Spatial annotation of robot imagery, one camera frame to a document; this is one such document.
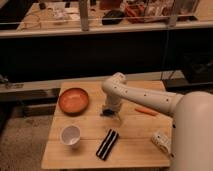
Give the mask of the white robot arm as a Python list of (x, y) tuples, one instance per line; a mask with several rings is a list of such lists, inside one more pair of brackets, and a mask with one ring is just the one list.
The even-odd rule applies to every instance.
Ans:
[(135, 88), (126, 84), (120, 72), (101, 87), (109, 110), (118, 113), (125, 99), (173, 118), (169, 171), (213, 171), (213, 94), (194, 91), (182, 95)]

